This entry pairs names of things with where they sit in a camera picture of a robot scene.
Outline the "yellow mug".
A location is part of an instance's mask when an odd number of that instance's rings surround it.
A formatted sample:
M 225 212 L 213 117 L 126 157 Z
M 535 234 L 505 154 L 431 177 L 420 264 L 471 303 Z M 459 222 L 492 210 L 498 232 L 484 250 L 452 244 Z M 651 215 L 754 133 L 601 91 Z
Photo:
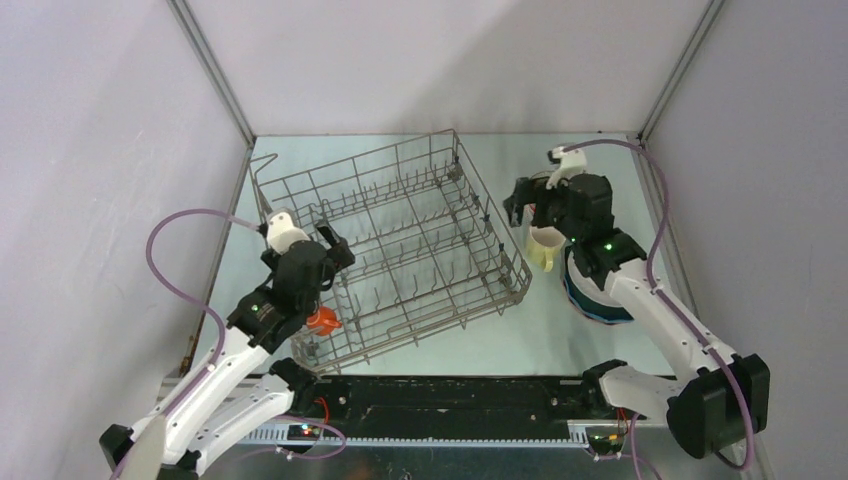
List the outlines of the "yellow mug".
M 551 272 L 565 244 L 566 237 L 556 228 L 530 226 L 525 242 L 525 256 L 544 272 Z

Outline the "grey wire dish rack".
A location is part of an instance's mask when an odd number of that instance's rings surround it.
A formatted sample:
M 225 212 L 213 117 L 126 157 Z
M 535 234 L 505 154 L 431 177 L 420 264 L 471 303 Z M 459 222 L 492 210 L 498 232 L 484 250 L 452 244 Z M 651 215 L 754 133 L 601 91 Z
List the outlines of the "grey wire dish rack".
M 317 373 L 503 314 L 529 289 L 500 203 L 453 130 L 261 137 L 249 177 L 259 211 L 288 209 L 311 236 L 331 226 L 355 255 L 322 297 L 341 327 L 292 341 Z

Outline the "blue dotted plate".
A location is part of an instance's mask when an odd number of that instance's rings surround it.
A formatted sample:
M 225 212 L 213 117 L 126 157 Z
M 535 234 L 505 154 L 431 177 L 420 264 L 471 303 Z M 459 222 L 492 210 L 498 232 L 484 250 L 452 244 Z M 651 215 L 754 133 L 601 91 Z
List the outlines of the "blue dotted plate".
M 624 307 L 614 302 L 591 278 L 584 277 L 571 261 L 564 267 L 563 286 L 571 304 L 590 320 L 604 325 L 634 321 Z

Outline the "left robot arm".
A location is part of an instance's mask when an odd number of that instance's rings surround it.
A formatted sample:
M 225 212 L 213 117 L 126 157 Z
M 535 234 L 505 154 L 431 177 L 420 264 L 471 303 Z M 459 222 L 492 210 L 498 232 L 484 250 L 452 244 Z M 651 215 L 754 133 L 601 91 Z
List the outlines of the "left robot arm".
M 251 391 L 228 395 L 320 308 L 336 274 L 353 265 L 348 242 L 326 221 L 321 241 L 280 213 L 257 228 L 270 282 L 245 295 L 202 364 L 129 427 L 113 424 L 100 445 L 115 479 L 199 479 L 233 445 L 274 417 L 304 416 L 316 403 L 315 378 L 293 359 L 276 361 Z

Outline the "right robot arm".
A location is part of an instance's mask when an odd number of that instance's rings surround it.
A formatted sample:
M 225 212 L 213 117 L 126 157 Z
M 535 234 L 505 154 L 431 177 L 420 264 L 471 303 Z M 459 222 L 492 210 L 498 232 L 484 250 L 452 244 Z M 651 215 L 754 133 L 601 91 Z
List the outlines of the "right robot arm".
M 613 359 L 583 374 L 585 411 L 606 418 L 618 408 L 660 420 L 691 457 L 719 455 L 766 429 L 770 369 L 713 334 L 664 285 L 645 251 L 616 227 L 612 186 L 580 173 L 549 186 L 551 175 L 521 177 L 503 206 L 513 227 L 534 208 L 531 226 L 566 242 L 562 284 L 581 315 L 605 324 L 641 325 L 671 367 L 667 379 Z

